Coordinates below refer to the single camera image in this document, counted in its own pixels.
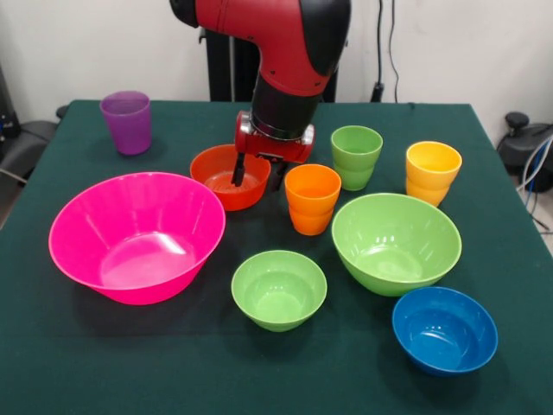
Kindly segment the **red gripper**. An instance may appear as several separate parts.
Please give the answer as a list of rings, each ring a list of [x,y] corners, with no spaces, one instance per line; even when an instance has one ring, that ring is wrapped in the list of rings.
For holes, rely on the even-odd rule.
[[[256,130],[250,121],[248,111],[240,111],[237,116],[234,146],[237,160],[231,183],[240,187],[245,175],[245,154],[265,158],[276,168],[271,189],[279,191],[289,163],[305,163],[315,145],[315,127],[310,124],[305,132],[293,140],[269,137]]]

